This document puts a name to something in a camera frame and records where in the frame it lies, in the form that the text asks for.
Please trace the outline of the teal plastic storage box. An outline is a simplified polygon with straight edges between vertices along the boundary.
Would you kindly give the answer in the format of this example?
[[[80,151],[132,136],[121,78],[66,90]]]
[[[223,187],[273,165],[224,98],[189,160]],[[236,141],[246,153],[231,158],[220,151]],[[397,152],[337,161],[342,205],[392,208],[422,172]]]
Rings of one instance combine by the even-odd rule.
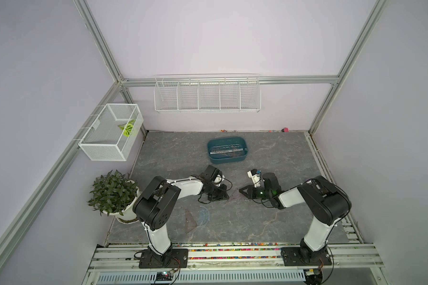
[[[246,140],[242,137],[222,137],[207,143],[208,158],[213,164],[241,162],[248,155]]]

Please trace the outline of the clear straight ruler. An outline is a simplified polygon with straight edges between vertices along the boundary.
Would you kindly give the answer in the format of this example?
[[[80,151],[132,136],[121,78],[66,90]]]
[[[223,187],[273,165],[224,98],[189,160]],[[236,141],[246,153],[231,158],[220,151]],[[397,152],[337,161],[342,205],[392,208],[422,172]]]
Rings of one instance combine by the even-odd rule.
[[[227,151],[215,151],[209,153],[211,156],[229,156],[229,157],[235,157],[235,156],[243,156],[244,150],[234,149],[234,150],[227,150]]]

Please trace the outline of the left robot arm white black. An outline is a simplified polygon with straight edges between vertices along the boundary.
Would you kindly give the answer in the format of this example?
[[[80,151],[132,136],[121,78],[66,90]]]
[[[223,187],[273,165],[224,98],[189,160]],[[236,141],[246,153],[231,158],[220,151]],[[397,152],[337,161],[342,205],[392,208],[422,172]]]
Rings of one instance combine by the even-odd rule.
[[[134,213],[145,228],[150,250],[160,257],[171,250],[166,223],[179,199],[202,194],[213,200],[218,196],[224,197],[227,194],[224,181],[226,179],[222,174],[212,178],[190,176],[177,180],[154,177],[133,205]]]

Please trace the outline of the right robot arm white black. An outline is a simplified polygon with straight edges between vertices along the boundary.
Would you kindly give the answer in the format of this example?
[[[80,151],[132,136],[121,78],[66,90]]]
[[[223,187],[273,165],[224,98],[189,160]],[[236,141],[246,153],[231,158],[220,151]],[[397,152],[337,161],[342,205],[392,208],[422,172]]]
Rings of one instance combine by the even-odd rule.
[[[250,200],[270,202],[273,208],[283,210],[305,203],[312,212],[309,231],[300,243],[304,254],[320,254],[334,226],[347,216],[352,208],[348,195],[323,176],[308,179],[289,190],[283,191],[274,173],[265,173],[260,181],[253,179],[239,192]]]

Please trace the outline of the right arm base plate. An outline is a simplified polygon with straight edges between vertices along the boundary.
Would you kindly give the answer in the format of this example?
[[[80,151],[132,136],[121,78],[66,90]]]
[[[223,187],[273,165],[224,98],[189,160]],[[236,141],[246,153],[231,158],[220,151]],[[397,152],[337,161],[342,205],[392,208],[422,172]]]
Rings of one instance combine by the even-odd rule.
[[[306,247],[285,247],[281,249],[284,266],[312,266],[322,267],[333,264],[327,247],[319,251],[312,251]]]

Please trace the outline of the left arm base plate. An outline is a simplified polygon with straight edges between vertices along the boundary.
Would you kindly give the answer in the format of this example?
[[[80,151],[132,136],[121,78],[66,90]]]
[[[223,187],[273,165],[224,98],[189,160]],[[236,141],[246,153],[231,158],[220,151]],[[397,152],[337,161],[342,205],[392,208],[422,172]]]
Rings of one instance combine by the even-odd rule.
[[[158,255],[151,249],[145,249],[139,258],[139,268],[186,268],[188,261],[187,249],[170,249],[163,255]]]

